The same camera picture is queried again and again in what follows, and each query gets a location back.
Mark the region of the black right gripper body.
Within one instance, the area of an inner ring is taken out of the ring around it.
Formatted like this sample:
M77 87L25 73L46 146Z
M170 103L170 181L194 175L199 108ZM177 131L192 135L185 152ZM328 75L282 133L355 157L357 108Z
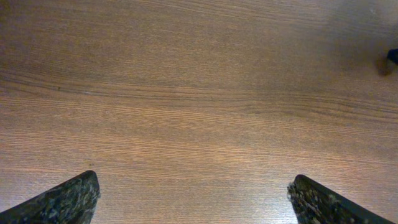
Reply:
M398 64L398 49L390 49L387 53L387 59L394 64Z

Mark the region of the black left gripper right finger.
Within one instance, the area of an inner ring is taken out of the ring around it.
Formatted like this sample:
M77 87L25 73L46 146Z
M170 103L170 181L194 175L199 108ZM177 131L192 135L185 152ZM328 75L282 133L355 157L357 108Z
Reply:
M287 196L299 224L394 224L302 174Z

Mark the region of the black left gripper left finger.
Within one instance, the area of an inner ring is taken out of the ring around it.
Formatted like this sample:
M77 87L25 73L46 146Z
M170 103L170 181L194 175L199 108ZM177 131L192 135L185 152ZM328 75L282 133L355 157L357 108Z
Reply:
M90 224L99 198L96 172L88 170L1 212L1 223Z

